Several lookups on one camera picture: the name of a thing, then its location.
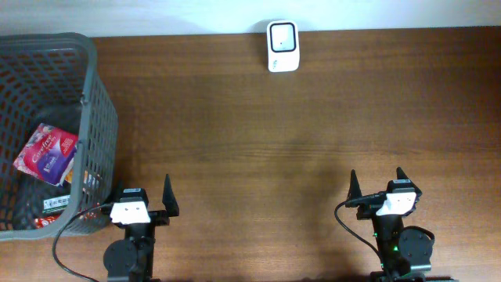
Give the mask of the green white gum pack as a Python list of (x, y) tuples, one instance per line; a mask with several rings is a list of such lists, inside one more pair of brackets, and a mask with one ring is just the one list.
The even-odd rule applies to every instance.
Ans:
[(70, 195), (63, 195), (58, 197), (43, 200), (43, 214), (52, 214), (63, 211), (70, 203)]

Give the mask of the red purple Carefree pad pack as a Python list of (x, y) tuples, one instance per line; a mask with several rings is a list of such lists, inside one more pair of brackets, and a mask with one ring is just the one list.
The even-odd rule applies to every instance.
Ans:
[(41, 123), (13, 162), (18, 171), (61, 186), (74, 164), (78, 136)]

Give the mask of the red Nescafe coffee sachet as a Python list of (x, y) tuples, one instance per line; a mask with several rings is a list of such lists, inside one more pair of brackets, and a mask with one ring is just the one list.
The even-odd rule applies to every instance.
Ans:
[(48, 216), (45, 216), (42, 218), (36, 218), (36, 219), (34, 219), (35, 228), (36, 229), (44, 228), (44, 227), (54, 223), (59, 217), (60, 217), (60, 214), (48, 215)]

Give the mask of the small orange box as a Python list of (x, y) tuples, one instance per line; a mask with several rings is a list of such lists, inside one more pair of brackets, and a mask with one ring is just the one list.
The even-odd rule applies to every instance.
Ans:
[(68, 164), (64, 181), (71, 184), (73, 180), (73, 174), (74, 174), (74, 159), (72, 158)]

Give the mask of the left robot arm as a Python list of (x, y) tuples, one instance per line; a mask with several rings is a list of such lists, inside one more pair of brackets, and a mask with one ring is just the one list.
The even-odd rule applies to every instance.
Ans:
[(179, 216), (179, 206), (171, 187), (169, 175), (165, 176), (161, 210), (150, 211), (149, 199), (143, 188), (122, 190), (112, 203), (111, 222), (124, 231), (124, 238), (116, 240), (105, 250), (103, 265), (108, 281), (151, 282), (155, 248), (155, 230), (168, 226), (170, 218)]

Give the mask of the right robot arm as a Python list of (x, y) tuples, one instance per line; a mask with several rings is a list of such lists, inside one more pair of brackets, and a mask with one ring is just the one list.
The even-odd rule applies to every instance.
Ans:
[(378, 193), (364, 195), (355, 171), (351, 171), (347, 208), (356, 208), (358, 220), (373, 224), (381, 271), (370, 281), (425, 281), (431, 270), (434, 234), (418, 226), (404, 226), (403, 219), (416, 210), (422, 191), (401, 168), (396, 178)]

